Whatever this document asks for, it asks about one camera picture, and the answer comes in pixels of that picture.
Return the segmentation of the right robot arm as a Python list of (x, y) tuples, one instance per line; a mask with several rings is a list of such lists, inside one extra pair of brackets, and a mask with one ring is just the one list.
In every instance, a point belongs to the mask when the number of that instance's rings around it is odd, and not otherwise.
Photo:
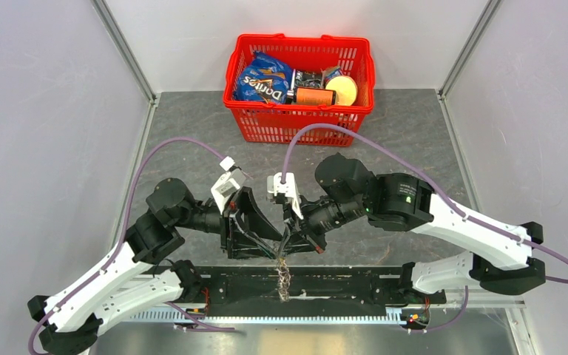
[(405, 173), (377, 175), (359, 160), (327, 157), (314, 177), (324, 191), (315, 201), (299, 192), (294, 175), (267, 180), (268, 195), (283, 208), (288, 227), (285, 253), (323, 253), (326, 234), (365, 217), (384, 231), (411, 231), (462, 248), (430, 263), (406, 263), (397, 283), (405, 302), (446, 288), (477, 285), (503, 295), (521, 295), (546, 281), (544, 262), (534, 258), (543, 228), (535, 222), (507, 225), (442, 196), (427, 182)]

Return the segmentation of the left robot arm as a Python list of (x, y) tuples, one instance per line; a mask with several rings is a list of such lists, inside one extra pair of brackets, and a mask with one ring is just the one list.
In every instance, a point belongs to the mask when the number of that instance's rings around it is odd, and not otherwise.
[[(85, 275), (58, 294), (28, 302), (37, 323), (31, 339), (45, 354), (80, 354), (133, 314), (175, 300), (198, 301), (205, 290), (192, 262), (174, 261), (157, 271), (184, 244), (181, 228), (220, 235), (232, 259), (274, 258), (271, 241), (282, 238), (257, 208), (252, 190), (225, 177), (208, 200), (196, 199), (182, 180), (168, 178), (146, 203), (146, 212)], [(146, 271), (154, 271), (151, 278), (128, 286)]]

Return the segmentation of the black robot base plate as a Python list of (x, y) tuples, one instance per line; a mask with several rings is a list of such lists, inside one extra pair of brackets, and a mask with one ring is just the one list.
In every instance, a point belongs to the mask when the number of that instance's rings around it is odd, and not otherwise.
[(292, 266), (290, 300), (281, 302), (273, 266), (198, 266), (199, 292), (172, 298), (205, 303), (209, 316), (380, 315), (385, 307), (448, 304), (445, 287), (423, 294), (405, 285), (396, 266)]

